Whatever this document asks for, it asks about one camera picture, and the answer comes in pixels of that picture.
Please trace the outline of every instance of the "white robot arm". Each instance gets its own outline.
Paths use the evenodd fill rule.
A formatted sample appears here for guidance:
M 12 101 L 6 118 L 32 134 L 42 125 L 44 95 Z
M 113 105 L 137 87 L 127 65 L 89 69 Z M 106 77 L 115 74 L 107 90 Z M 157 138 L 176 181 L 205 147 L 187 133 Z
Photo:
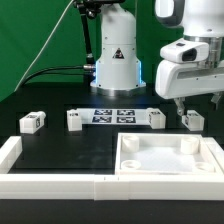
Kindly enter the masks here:
M 161 49 L 156 92 L 175 99 L 179 115 L 187 96 L 214 93 L 218 103 L 224 91 L 224 1 L 156 0 L 155 12 L 166 27 L 184 28 L 183 38 Z
M 136 19 L 119 4 L 101 7 L 102 53 L 96 62 L 93 92 L 131 96 L 143 90 L 141 62 L 136 57 Z

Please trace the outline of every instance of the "white cube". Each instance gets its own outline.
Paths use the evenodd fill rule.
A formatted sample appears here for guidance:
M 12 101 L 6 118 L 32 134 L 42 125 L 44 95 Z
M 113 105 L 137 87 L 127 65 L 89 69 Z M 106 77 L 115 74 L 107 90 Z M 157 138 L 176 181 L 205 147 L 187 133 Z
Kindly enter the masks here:
M 20 133 L 34 134 L 37 130 L 44 126 L 46 114 L 42 111 L 31 112 L 24 118 L 19 120 Z
M 67 122 L 69 131 L 82 131 L 82 119 L 78 110 L 67 111 Z
M 187 115 L 182 116 L 182 123 L 190 131 L 203 131 L 204 118 L 195 110 L 188 110 Z
M 146 109 L 146 119 L 152 129 L 165 129 L 166 116 L 159 109 Z

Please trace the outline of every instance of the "black cable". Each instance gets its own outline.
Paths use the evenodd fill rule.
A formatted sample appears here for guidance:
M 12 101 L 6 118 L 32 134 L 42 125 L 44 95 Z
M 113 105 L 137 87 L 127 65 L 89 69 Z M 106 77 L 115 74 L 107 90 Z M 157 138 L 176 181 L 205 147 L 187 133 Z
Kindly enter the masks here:
M 46 74 L 50 74 L 50 75 L 81 75 L 81 74 L 62 74 L 62 73 L 57 73 L 57 71 L 60 70 L 78 70 L 78 69 L 83 69 L 83 66 L 65 66 L 65 67 L 52 67 L 52 68 L 46 68 L 46 69 L 42 69 L 38 72 L 35 72 L 31 75 L 29 75 L 22 83 L 20 86 L 24 86 L 29 80 L 37 77 L 37 76 L 41 76 L 41 75 L 46 75 Z

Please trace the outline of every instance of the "black table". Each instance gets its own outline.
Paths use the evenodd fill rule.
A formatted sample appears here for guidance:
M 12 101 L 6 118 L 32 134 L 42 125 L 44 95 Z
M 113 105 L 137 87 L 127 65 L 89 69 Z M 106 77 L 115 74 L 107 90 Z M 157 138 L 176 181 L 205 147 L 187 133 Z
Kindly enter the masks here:
M 224 104 L 218 111 L 211 95 L 189 97 L 187 109 L 205 118 L 203 137 L 214 137 L 224 146 Z M 84 125 L 69 133 L 66 111 L 74 108 L 159 108 L 167 117 L 165 130 L 149 126 Z M 81 84 L 34 83 L 0 103 L 0 144 L 21 135 L 19 119 L 31 111 L 47 114 L 45 126 L 35 135 L 22 135 L 23 153 L 10 173 L 113 174 L 117 134 L 190 134 L 177 115 L 173 100 L 163 100 L 152 86 L 144 95 L 113 98 L 89 93 Z M 223 223 L 224 202 L 206 201 L 48 201 L 1 200 L 1 223 Z

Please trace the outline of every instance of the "warning label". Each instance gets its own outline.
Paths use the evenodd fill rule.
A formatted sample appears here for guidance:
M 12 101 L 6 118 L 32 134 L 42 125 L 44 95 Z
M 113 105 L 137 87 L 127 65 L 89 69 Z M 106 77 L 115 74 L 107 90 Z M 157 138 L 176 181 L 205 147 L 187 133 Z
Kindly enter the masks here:
M 120 48 L 117 49 L 115 55 L 113 56 L 114 59 L 124 59 L 124 55 Z

